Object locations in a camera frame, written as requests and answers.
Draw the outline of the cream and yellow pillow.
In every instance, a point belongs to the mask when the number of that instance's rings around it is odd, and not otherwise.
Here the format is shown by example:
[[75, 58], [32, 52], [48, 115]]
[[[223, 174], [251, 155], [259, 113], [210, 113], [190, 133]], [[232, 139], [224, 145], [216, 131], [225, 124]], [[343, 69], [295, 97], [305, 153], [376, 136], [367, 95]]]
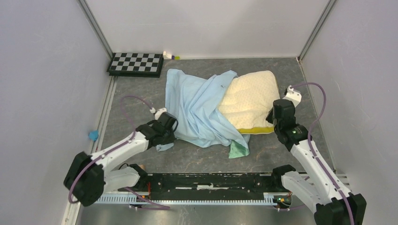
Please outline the cream and yellow pillow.
[[270, 134], [274, 126], [266, 117], [279, 98], [275, 75], [258, 71], [234, 78], [218, 110], [241, 134]]

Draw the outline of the light blue pillowcase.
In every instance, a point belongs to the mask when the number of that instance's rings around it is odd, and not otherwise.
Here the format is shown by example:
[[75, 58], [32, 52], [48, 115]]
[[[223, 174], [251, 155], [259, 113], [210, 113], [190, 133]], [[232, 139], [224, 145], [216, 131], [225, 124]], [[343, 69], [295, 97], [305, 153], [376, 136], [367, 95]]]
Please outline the light blue pillowcase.
[[175, 137], [201, 148], [223, 145], [229, 158], [248, 156], [249, 135], [242, 135], [218, 109], [236, 72], [229, 70], [208, 79], [188, 75], [179, 69], [166, 74], [165, 108], [176, 117]]

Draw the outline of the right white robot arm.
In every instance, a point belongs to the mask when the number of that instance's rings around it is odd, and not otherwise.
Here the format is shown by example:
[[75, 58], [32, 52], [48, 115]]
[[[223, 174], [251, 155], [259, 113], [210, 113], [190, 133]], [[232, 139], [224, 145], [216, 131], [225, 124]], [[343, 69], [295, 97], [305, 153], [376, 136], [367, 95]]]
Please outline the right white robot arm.
[[362, 194], [353, 194], [319, 153], [309, 131], [296, 122], [296, 108], [287, 99], [273, 102], [267, 116], [273, 122], [280, 143], [302, 165], [309, 180], [291, 165], [272, 171], [271, 186], [276, 191], [292, 192], [311, 210], [318, 225], [361, 225], [367, 202]]

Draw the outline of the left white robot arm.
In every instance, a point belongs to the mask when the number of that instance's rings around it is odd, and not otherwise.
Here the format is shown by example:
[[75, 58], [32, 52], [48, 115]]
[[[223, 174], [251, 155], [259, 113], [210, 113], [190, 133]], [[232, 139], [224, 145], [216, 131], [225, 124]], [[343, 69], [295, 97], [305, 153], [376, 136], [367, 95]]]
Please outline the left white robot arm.
[[142, 191], [147, 177], [136, 166], [115, 168], [126, 159], [152, 147], [170, 145], [175, 141], [177, 119], [164, 109], [155, 113], [155, 119], [135, 128], [133, 132], [114, 145], [91, 155], [78, 153], [63, 181], [69, 190], [68, 201], [83, 206], [94, 204], [104, 193], [120, 188]]

